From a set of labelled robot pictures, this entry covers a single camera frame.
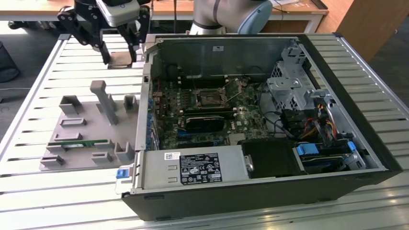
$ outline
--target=green circuit board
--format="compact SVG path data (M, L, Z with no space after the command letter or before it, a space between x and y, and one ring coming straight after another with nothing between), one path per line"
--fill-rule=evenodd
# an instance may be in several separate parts
M230 78L230 82L223 89L182 89L175 82L160 83L160 91L154 96L162 150L204 147L202 143L207 146L232 145L236 144L230 140L232 134L240 134L246 139L268 137L268 127L258 105L260 83L248 84L246 79L238 77ZM223 103L215 99L218 94L226 97ZM195 134L186 131L186 117L180 112L199 106L203 106L203 111L210 107L235 108L235 117L226 119L222 131Z

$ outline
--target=aluminum slat table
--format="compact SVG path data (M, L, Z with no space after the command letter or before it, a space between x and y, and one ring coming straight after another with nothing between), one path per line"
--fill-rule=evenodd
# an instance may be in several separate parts
M127 51L119 35L106 37L111 52ZM77 94L82 102L98 101L90 91L92 80L107 82L107 92L115 100L126 94L139 98L142 89L140 53L140 61L132 69L107 70L100 54L90 46L82 46L77 39L62 36L0 144L0 228L334 230L408 227L408 108L343 38L332 34L311 34L310 38L404 168L400 175L360 188L338 201L162 222L142 221L115 193L116 169L39 170L62 112L62 96Z

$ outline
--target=blue latch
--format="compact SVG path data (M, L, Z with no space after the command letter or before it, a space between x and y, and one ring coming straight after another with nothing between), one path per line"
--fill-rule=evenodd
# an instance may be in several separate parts
M358 150L356 144L352 141L348 142L348 146L352 152Z
M310 154L319 154L319 149L315 144L300 144L298 147L299 156L310 155Z
M116 171L116 179L124 179L130 177L130 169L119 169Z

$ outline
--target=power supply label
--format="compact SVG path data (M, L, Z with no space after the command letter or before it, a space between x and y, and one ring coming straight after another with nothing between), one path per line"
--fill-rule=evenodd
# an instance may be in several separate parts
M198 154L179 157L183 185L222 182L219 154Z

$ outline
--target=motherboard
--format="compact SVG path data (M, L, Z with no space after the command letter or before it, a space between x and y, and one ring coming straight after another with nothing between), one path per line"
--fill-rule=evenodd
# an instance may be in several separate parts
M246 76L208 79L191 76L154 82L152 117L162 150L236 145L268 137L258 106L262 83Z

